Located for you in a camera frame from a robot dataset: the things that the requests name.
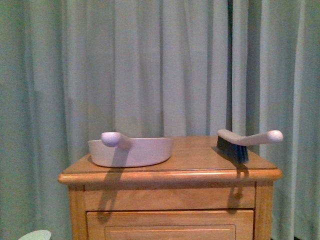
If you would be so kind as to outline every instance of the blue bristles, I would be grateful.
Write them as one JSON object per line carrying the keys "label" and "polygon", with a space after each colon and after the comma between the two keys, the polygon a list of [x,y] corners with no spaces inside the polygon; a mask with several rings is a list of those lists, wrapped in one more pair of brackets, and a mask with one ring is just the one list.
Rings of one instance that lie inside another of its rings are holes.
{"label": "blue bristles", "polygon": [[238,164],[245,164],[249,161],[248,150],[246,146],[233,144],[218,136],[216,147]]}

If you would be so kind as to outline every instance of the wooden drawer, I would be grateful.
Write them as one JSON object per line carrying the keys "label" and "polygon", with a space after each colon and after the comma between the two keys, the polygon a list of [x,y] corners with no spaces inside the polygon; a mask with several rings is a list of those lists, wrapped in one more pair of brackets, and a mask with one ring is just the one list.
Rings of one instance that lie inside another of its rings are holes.
{"label": "wooden drawer", "polygon": [[253,209],[255,183],[175,184],[161,189],[86,187],[84,199],[87,211]]}
{"label": "wooden drawer", "polygon": [[252,240],[252,210],[88,212],[89,240]]}

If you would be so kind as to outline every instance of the white dustpan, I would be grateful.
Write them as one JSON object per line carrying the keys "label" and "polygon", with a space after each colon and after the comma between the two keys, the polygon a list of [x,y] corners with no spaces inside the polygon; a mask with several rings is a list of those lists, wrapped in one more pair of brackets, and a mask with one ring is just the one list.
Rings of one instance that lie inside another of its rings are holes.
{"label": "white dustpan", "polygon": [[162,163],[170,158],[172,144],[170,138],[129,138],[119,132],[104,132],[101,140],[88,142],[92,161],[109,168]]}

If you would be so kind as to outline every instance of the brush handle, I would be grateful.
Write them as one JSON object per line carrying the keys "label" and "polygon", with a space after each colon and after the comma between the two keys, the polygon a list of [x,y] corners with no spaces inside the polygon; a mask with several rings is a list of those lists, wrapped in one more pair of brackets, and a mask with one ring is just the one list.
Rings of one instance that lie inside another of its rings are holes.
{"label": "brush handle", "polygon": [[218,131],[218,136],[232,144],[240,146],[280,143],[284,139],[283,134],[278,130],[272,130],[251,136],[240,136],[232,131],[221,129]]}

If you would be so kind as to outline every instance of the wooden cabinet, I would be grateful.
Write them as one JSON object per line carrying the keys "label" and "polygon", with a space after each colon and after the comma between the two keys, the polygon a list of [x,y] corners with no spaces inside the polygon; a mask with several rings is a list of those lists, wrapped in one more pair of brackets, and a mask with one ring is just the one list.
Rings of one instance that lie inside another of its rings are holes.
{"label": "wooden cabinet", "polygon": [[236,164],[214,136],[173,137],[172,156],[107,168],[90,155],[68,167],[74,240],[270,240],[273,181],[281,171],[249,152]]}

